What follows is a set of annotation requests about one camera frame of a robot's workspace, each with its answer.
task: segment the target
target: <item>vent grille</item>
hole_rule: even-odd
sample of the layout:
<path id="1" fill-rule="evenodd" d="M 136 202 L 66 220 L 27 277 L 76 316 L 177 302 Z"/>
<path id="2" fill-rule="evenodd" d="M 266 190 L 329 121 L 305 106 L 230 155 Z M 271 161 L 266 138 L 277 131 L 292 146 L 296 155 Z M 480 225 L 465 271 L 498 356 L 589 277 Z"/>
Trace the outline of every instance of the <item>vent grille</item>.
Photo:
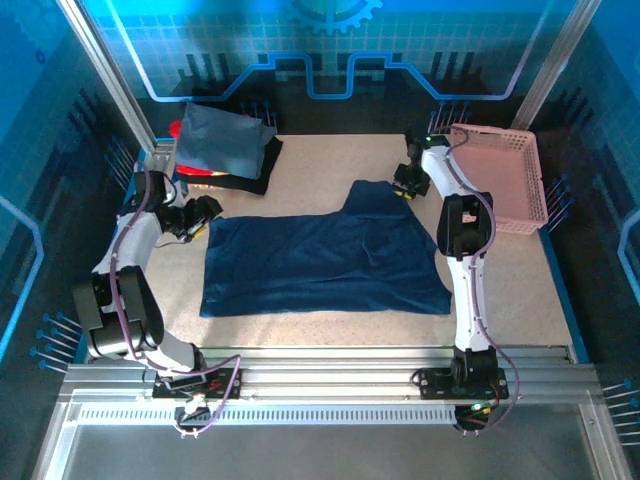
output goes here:
<path id="1" fill-rule="evenodd" d="M 86 405 L 81 425 L 168 425 L 174 408 L 153 406 Z M 204 422 L 209 415 L 193 419 Z M 230 405 L 218 423 L 224 425 L 442 425 L 455 424 L 448 405 Z"/>

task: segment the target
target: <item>folded cloth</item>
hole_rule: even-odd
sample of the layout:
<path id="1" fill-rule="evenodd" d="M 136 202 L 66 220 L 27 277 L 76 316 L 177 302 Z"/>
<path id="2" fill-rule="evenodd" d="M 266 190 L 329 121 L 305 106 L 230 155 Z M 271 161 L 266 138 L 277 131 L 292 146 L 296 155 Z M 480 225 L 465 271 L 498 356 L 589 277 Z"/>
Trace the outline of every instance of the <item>folded cloth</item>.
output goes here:
<path id="1" fill-rule="evenodd" d="M 259 118 L 187 104 L 179 131 L 176 163 L 257 179 L 264 147 L 275 135 Z"/>
<path id="2" fill-rule="evenodd" d="M 448 314 L 436 245 L 388 182 L 356 181 L 328 215 L 211 222 L 200 315 Z"/>
<path id="3" fill-rule="evenodd" d="M 212 175 L 213 172 L 207 172 L 206 175 L 187 175 L 182 169 L 177 167 L 176 172 L 178 178 L 187 183 L 227 188 L 230 190 L 243 190 L 245 192 L 255 193 L 256 195 L 264 195 L 269 188 L 271 172 L 273 171 L 273 167 L 276 164 L 276 160 L 278 160 L 281 150 L 282 142 L 276 137 L 273 137 L 264 149 L 262 170 L 256 180 L 237 177 L 236 175 Z"/>

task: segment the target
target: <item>aluminum frame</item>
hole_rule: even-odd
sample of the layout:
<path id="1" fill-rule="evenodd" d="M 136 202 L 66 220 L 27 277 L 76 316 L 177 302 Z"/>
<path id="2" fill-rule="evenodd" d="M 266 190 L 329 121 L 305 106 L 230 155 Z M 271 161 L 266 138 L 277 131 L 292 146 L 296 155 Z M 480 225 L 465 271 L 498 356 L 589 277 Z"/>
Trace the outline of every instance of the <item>aluminum frame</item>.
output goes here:
<path id="1" fill-rule="evenodd" d="M 519 404 L 580 405 L 601 477 L 632 478 L 594 367 L 573 364 L 565 347 L 506 351 L 520 372 Z M 229 402 L 225 424 L 446 424 L 452 423 L 455 405 L 471 403 L 420 400 L 409 381 L 418 368 L 447 366 L 451 348 L 224 348 L 203 353 L 210 363 L 235 353 L 243 356 L 241 397 Z M 513 382 L 509 371 L 507 379 Z M 155 372 L 137 364 L 71 365 L 33 478 L 63 478 L 80 425 L 172 425 L 178 403 L 153 400 L 154 382 Z"/>
<path id="2" fill-rule="evenodd" d="M 56 0 L 67 18 L 76 37 L 87 52 L 91 63 L 113 97 L 116 106 L 131 128 L 140 147 L 147 153 L 153 152 L 156 137 L 149 126 L 140 105 L 129 85 L 113 60 L 109 49 L 97 33 L 97 29 L 86 9 L 75 0 Z"/>
<path id="3" fill-rule="evenodd" d="M 531 88 L 527 92 L 527 96 L 522 101 L 511 123 L 511 128 L 516 130 L 529 129 L 556 80 L 558 80 L 558 77 L 567 66 L 569 58 L 571 58 L 601 2 L 602 0 L 576 1 L 560 33 L 558 33 L 558 37 L 553 42 L 538 75 L 536 75 Z"/>

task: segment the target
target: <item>black cloth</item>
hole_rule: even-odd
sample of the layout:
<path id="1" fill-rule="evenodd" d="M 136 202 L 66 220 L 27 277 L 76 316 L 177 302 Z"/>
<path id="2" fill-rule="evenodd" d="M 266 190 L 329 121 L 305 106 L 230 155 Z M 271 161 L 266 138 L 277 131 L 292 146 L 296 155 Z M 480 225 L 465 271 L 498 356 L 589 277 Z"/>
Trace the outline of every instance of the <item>black cloth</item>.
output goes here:
<path id="1" fill-rule="evenodd" d="M 184 182 L 196 185 L 211 185 L 220 188 L 228 188 L 231 190 L 243 190 L 245 192 L 255 193 L 256 195 L 264 195 L 269 188 L 269 179 L 273 167 L 280 156 L 282 150 L 282 142 L 276 137 L 266 145 L 264 149 L 264 161 L 262 162 L 262 170 L 260 176 L 256 180 L 238 177 L 235 175 L 219 175 L 219 176 L 199 176 L 199 175 L 182 175 L 178 174 L 178 178 Z"/>

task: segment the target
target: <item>red cloth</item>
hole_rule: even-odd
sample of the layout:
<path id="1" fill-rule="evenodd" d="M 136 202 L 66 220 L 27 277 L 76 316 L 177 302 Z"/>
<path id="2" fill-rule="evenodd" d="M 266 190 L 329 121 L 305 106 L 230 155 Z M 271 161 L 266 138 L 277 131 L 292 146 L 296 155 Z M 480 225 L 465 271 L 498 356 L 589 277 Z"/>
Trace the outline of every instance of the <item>red cloth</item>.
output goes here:
<path id="1" fill-rule="evenodd" d="M 176 140 L 180 136 L 182 128 L 182 120 L 176 120 L 169 125 L 169 135 Z M 176 170 L 181 175 L 197 175 L 200 177 L 213 177 L 215 175 L 227 175 L 221 172 L 212 172 L 211 170 L 200 170 L 199 168 L 185 167 L 184 165 L 176 165 Z"/>
<path id="2" fill-rule="evenodd" d="M 176 170 L 181 175 L 200 175 L 206 177 L 216 174 L 216 172 L 210 170 L 200 170 L 199 168 L 185 167 L 184 165 L 176 165 Z"/>
<path id="3" fill-rule="evenodd" d="M 182 120 L 176 120 L 169 125 L 169 135 L 171 135 L 176 140 L 180 136 L 180 129 L 182 128 Z"/>

